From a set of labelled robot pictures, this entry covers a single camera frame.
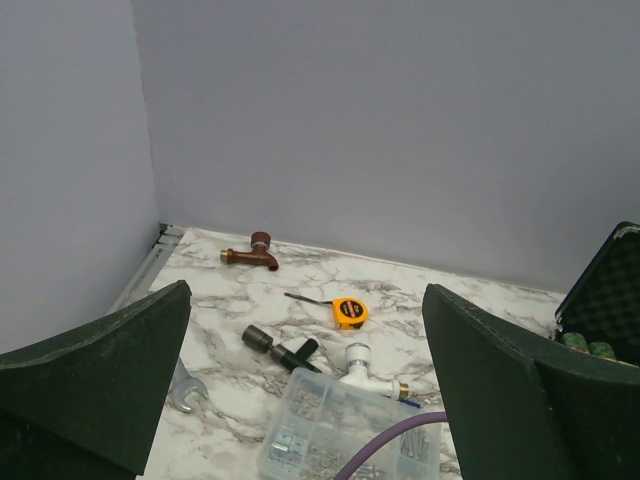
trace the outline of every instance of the gray wall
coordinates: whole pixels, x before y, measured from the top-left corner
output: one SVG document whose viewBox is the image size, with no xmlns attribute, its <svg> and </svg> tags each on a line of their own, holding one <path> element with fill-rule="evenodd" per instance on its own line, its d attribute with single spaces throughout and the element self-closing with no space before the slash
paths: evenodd
<svg viewBox="0 0 640 480">
<path fill-rule="evenodd" d="M 127 0 L 0 5 L 0 353 L 102 316 L 157 233 Z"/>
<path fill-rule="evenodd" d="M 133 3 L 165 222 L 566 289 L 640 220 L 640 2 Z"/>
</svg>

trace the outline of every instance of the tape measure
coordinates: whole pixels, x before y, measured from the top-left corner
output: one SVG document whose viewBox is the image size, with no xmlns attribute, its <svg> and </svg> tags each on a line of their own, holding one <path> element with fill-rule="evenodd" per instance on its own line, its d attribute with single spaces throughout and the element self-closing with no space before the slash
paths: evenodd
<svg viewBox="0 0 640 480">
<path fill-rule="evenodd" d="M 285 293 L 285 296 L 289 298 L 295 298 L 296 300 L 302 300 L 303 302 L 313 303 L 321 306 L 331 306 L 333 310 L 333 320 L 336 322 L 336 326 L 339 330 L 358 330 L 369 317 L 369 310 L 362 300 L 352 297 L 334 298 L 333 300 L 327 300 L 321 302 L 319 300 L 313 300 L 309 297 L 303 297 L 302 295 L 295 295 L 293 293 Z"/>
</svg>

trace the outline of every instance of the brass faucet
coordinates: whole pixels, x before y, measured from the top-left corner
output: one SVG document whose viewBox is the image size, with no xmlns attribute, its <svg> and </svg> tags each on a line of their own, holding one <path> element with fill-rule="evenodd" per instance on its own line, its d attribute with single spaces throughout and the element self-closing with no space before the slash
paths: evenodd
<svg viewBox="0 0 640 480">
<path fill-rule="evenodd" d="M 229 248 L 220 251 L 220 261 L 231 265 L 232 263 L 245 263 L 247 265 L 265 265 L 270 271 L 275 272 L 278 261 L 268 250 L 271 246 L 271 236 L 266 232 L 256 232 L 251 235 L 251 251 L 236 252 Z"/>
</svg>

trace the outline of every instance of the plastic storage box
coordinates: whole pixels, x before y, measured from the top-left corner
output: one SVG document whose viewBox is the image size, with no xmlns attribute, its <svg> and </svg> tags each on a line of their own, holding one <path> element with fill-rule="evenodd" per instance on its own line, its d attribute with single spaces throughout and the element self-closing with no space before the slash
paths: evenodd
<svg viewBox="0 0 640 480">
<path fill-rule="evenodd" d="M 260 476 L 330 480 L 378 433 L 418 413 L 414 407 L 298 368 L 258 453 Z M 440 424 L 408 431 L 379 450 L 351 478 L 437 479 L 440 431 Z"/>
</svg>

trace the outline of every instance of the silver wrench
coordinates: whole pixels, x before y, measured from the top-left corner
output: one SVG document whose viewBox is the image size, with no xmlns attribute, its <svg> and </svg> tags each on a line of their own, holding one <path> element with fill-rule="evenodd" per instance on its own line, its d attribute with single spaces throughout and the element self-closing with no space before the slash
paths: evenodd
<svg viewBox="0 0 640 480">
<path fill-rule="evenodd" d="M 171 393 L 169 394 L 171 404 L 181 412 L 193 412 L 193 408 L 187 403 L 187 396 L 192 392 L 197 393 L 205 400 L 209 398 L 207 386 L 202 380 L 192 377 L 182 363 L 182 359 L 178 357 L 176 369 L 171 377 Z"/>
</svg>

